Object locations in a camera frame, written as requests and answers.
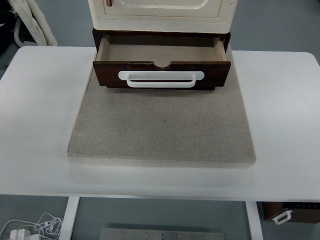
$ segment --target dark wood frame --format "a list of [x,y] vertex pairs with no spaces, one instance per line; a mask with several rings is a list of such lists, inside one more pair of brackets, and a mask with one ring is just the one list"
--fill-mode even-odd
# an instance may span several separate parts
[[[188,32],[152,32],[152,31],[114,31],[93,29],[93,38],[97,51],[103,36],[163,36],[163,37],[190,37],[190,38],[219,38],[223,43],[224,51],[230,41],[230,33],[188,33]],[[223,87],[228,76],[230,61],[172,61],[166,68],[159,68],[152,61],[94,61],[93,67],[100,86],[108,88],[131,88],[126,81],[120,80],[120,71],[202,71],[205,77],[197,81],[191,88],[174,88],[181,90],[209,90]]]

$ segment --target open drawer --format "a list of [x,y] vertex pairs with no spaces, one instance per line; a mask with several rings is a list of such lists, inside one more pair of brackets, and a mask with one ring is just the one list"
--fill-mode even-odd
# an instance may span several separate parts
[[101,36],[93,67],[108,88],[214,90],[224,86],[231,66],[226,47],[214,34],[117,32]]

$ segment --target metal plate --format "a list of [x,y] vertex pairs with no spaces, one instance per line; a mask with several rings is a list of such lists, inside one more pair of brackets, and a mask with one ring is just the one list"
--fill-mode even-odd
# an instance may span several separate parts
[[102,228],[100,240],[225,240],[224,233]]

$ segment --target gray felt mat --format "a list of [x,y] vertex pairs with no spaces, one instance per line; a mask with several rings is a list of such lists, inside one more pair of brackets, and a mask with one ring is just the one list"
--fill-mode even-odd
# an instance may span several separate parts
[[92,71],[69,142],[74,163],[243,168],[256,161],[230,47],[215,91],[115,89]]

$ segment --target white handle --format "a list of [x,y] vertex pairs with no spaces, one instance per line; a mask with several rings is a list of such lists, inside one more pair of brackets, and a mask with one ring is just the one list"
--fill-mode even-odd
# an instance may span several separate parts
[[118,77],[132,88],[192,88],[205,74],[202,71],[120,71]]
[[277,225],[283,224],[284,222],[289,221],[291,219],[291,213],[292,213],[291,210],[285,211],[285,212],[281,213],[280,215],[276,216],[275,218],[273,218],[272,220]]

